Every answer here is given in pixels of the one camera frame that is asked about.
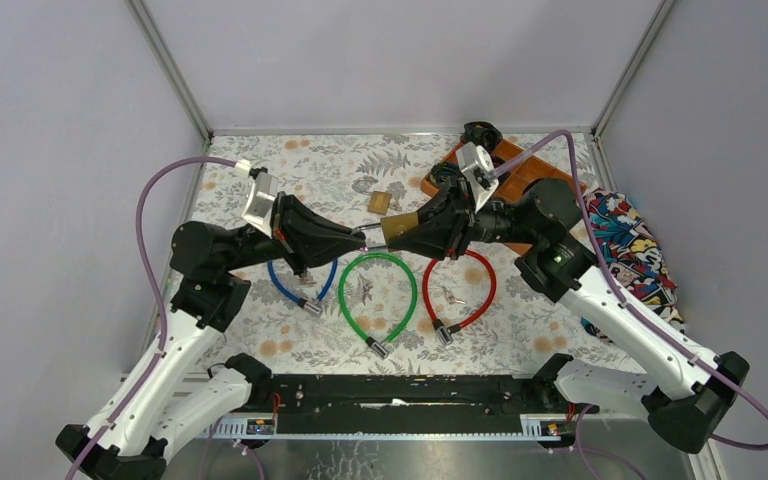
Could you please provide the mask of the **blue cable lock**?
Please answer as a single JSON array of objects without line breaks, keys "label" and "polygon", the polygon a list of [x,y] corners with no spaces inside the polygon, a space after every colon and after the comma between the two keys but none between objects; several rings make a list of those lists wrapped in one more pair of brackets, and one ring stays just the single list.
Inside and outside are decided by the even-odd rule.
[{"label": "blue cable lock", "polygon": [[332,261],[327,271],[306,272],[294,276],[287,269],[280,270],[276,262],[267,263],[267,273],[275,289],[292,305],[313,315],[321,316],[326,298],[334,286],[338,262]]}]

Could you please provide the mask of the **brass padlock with label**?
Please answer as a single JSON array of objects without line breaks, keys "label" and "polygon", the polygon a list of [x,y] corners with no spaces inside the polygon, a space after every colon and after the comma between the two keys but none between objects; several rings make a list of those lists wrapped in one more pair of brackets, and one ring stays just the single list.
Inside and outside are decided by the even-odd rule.
[{"label": "brass padlock with label", "polygon": [[369,197],[367,211],[377,215],[386,215],[390,209],[393,195],[388,191],[376,190],[379,180],[375,177],[364,175],[352,182],[352,189],[358,194]]}]

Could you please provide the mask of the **plain brass padlock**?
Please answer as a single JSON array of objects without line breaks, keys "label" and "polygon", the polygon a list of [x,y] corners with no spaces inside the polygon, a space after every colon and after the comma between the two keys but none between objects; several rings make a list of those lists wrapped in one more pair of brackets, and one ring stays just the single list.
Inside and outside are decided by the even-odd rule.
[{"label": "plain brass padlock", "polygon": [[361,225],[350,230],[353,236],[362,236],[368,230],[380,230],[384,243],[381,245],[371,245],[368,241],[360,248],[367,253],[394,252],[403,251],[418,254],[419,251],[414,245],[408,245],[401,240],[401,237],[416,228],[419,225],[419,214],[417,212],[404,213],[399,215],[387,216],[378,223]]}]

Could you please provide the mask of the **red cable lock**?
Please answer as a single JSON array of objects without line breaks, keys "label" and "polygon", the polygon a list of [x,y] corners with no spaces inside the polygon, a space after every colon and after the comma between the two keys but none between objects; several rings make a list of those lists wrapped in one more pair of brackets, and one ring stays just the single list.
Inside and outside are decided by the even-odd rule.
[{"label": "red cable lock", "polygon": [[[448,304],[440,290],[446,286],[454,291],[465,305]],[[496,271],[487,257],[468,250],[454,261],[430,260],[421,278],[422,301],[429,329],[443,346],[453,343],[453,337],[481,319],[496,299],[498,280]]]}]

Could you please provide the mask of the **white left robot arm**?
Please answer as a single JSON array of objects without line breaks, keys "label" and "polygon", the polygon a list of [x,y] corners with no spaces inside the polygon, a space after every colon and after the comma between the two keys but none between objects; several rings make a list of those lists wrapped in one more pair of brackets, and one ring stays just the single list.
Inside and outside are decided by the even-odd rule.
[{"label": "white left robot arm", "polygon": [[269,401],[269,369],[245,355],[176,406],[173,394],[195,361],[227,330],[251,288],[234,271],[285,260],[294,273],[326,265],[366,244],[293,195],[279,195],[264,218],[226,229],[199,221],[178,227],[170,266],[182,280],[160,307],[159,330],[116,394],[85,424],[65,426],[56,445],[72,462],[69,478],[159,479],[190,440],[225,413]]}]

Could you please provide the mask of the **green cable lock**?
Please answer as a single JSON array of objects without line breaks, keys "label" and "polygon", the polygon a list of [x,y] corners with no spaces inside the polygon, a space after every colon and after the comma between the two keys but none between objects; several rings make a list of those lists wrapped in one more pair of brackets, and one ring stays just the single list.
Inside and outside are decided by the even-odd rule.
[{"label": "green cable lock", "polygon": [[386,360],[415,316],[419,282],[399,256],[366,253],[347,263],[336,298],[350,332],[374,357]]}]

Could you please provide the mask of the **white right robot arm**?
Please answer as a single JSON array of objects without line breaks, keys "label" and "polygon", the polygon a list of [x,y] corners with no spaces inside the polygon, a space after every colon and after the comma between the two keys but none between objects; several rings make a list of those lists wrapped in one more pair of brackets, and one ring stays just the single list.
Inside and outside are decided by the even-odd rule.
[{"label": "white right robot arm", "polygon": [[604,272],[572,235],[581,217],[575,191],[561,179],[533,182],[514,203],[492,198],[481,207],[459,181],[381,226],[388,248],[436,260],[456,259],[474,242],[526,245],[515,262],[525,283],[595,325],[640,366],[635,374],[556,354],[538,371],[537,405],[557,412],[571,402],[627,414],[696,454],[733,405],[748,362],[692,341]]}]

